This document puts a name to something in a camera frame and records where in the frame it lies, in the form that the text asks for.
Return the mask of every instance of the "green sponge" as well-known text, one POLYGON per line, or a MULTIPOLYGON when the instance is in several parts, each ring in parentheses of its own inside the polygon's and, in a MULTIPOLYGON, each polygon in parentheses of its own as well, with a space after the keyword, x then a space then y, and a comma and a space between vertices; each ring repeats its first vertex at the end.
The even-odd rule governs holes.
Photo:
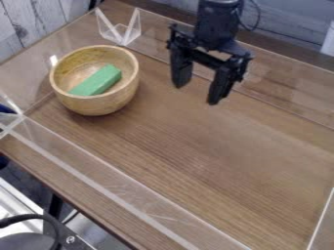
POLYGON ((68 93, 84 97, 100 95, 117 83, 120 78, 120 69, 107 64, 68 93))

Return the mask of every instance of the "wooden bowl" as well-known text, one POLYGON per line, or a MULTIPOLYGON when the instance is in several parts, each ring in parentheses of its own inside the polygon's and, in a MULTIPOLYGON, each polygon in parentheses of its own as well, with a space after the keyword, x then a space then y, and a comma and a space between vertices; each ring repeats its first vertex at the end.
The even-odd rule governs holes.
POLYGON ((139 62, 134 54, 119 47, 91 46, 67 55, 52 68, 49 82, 61 104, 73 112, 97 116, 115 112, 132 99, 139 87, 139 62), (123 78, 101 95, 81 97, 68 94, 99 68, 108 63, 122 69, 123 78))

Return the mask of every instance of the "bowl rim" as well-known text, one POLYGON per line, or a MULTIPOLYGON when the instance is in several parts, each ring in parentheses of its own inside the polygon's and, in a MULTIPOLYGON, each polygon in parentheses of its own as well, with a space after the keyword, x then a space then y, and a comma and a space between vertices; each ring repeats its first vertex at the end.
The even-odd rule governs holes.
POLYGON ((60 93, 61 95, 69 97, 69 98, 75 98, 75 99, 83 99, 83 100, 92 100, 92 99, 97 99, 97 98, 103 98, 103 97, 108 97, 111 95, 113 95, 115 93, 117 93, 119 91, 122 91, 124 88, 128 87, 128 83, 132 82, 136 77, 138 77, 138 74, 139 74, 139 60, 138 58, 135 57, 134 53, 119 47, 119 46, 111 46, 111 45, 93 45, 93 46, 84 46, 79 49, 76 49, 75 51, 72 51, 71 53, 68 53, 61 59, 60 61, 57 61, 57 63, 55 64, 55 66, 52 66, 51 68, 51 71, 49 71, 49 74, 48 74, 48 79, 49 79, 49 83, 51 83, 51 87, 52 89, 60 93), (132 59, 134 63, 135 63, 135 70, 134 70, 134 73, 131 75, 131 78, 130 80, 127 81, 127 84, 124 84, 124 86, 117 90, 117 91, 111 91, 108 93, 104 93, 104 94, 100 94, 100 95, 95 95, 95 96, 91 96, 91 97, 83 97, 83 96, 77 96, 77 95, 72 95, 69 94, 68 92, 65 92, 64 90, 61 90, 57 85, 56 85, 56 82, 55 82, 55 71, 57 69, 57 66, 60 65, 60 63, 75 53, 77 53, 79 51, 84 51, 84 50, 89 50, 89 49, 96 49, 96 48, 107 48, 107 49, 112 49, 112 50, 119 50, 119 51, 123 51, 128 56, 130 58, 132 59))

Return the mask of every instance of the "wall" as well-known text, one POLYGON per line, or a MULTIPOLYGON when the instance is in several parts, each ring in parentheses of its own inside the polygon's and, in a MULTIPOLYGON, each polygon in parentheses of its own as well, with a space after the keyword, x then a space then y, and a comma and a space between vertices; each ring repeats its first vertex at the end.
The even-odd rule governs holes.
MULTIPOLYGON (((155 0, 187 11, 195 11, 198 0, 155 0)), ((247 1, 244 21, 255 18, 254 7, 247 1)), ((262 7, 258 32, 294 44, 319 50, 329 23, 334 20, 334 0, 256 0, 262 7)))
POLYGON ((88 7, 91 0, 0 0, 0 62, 81 16, 88 7))

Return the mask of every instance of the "wooden tabletop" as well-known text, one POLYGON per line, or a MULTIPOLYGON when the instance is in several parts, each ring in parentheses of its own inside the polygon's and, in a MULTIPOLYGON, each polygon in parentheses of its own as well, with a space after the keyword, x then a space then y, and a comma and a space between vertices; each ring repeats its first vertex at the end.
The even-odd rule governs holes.
MULTIPOLYGON (((127 19, 132 7, 109 1, 101 10, 109 17, 127 19)), ((306 249, 334 187, 333 130, 238 92, 220 105, 208 106, 207 81, 195 77, 190 86, 174 89, 168 65, 139 53, 140 86, 130 105, 103 117, 71 113, 52 94, 44 98, 51 91, 48 68, 37 67, 35 73, 20 75, 13 66, 24 68, 31 61, 37 65, 53 52, 64 55, 85 45, 108 44, 95 25, 95 16, 85 15, 1 66, 4 88, 33 92, 32 98, 25 98, 23 91, 20 98, 11 96, 27 108, 28 118, 109 162, 248 248, 306 249)), ((306 84, 309 90, 317 93, 319 85, 326 97, 334 94, 330 72, 284 58, 275 62, 270 53, 256 52, 260 60, 270 60, 272 72, 264 81, 256 79, 259 88, 270 88, 272 82, 284 85, 275 69, 291 69, 295 79, 313 77, 311 85, 306 84)), ((309 100, 314 102, 314 97, 305 95, 302 104, 309 100)), ((138 249, 184 249, 13 136, 1 141, 0 149, 138 249)), ((73 167, 83 175, 93 169, 87 164, 73 167)), ((105 186, 108 173, 99 174, 95 181, 105 186)))

